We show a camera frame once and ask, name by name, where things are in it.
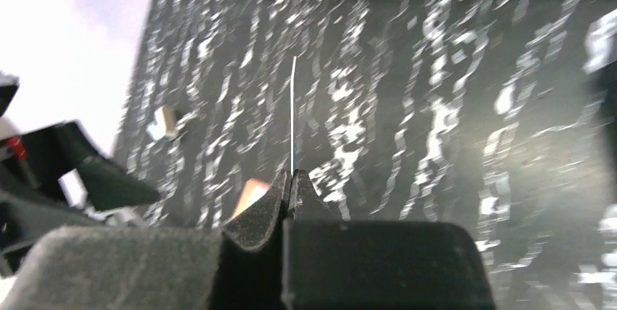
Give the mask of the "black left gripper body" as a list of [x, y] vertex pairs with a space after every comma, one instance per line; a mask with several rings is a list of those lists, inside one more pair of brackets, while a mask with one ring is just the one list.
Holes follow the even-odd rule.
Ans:
[[16, 274], [25, 255], [46, 233], [62, 226], [103, 224], [34, 189], [23, 142], [5, 113], [20, 86], [1, 72], [1, 273]]

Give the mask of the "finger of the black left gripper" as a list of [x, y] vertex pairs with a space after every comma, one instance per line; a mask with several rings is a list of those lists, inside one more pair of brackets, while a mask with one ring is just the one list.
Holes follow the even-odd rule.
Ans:
[[104, 157], [79, 122], [63, 122], [27, 132], [21, 140], [35, 189], [53, 201], [66, 200], [59, 179], [72, 170], [78, 172], [87, 201], [96, 210], [135, 207], [160, 200], [155, 188]]

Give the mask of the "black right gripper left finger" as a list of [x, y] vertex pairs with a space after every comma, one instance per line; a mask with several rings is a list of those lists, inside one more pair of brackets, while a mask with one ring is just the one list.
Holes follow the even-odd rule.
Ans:
[[282, 223], [292, 176], [279, 171], [256, 203], [221, 230], [213, 309], [283, 309]]

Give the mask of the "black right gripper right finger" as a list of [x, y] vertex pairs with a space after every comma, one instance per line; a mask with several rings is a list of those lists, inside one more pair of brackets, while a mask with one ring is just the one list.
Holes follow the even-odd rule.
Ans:
[[339, 220], [340, 213], [320, 198], [306, 170], [295, 170], [288, 194], [288, 218]]

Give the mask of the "brown leather card holder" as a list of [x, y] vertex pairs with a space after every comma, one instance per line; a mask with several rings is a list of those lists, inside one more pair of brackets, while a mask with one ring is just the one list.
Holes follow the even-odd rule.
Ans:
[[268, 188], [269, 184], [266, 182], [254, 178], [249, 179], [242, 189], [232, 217], [235, 218], [256, 203], [268, 191]]

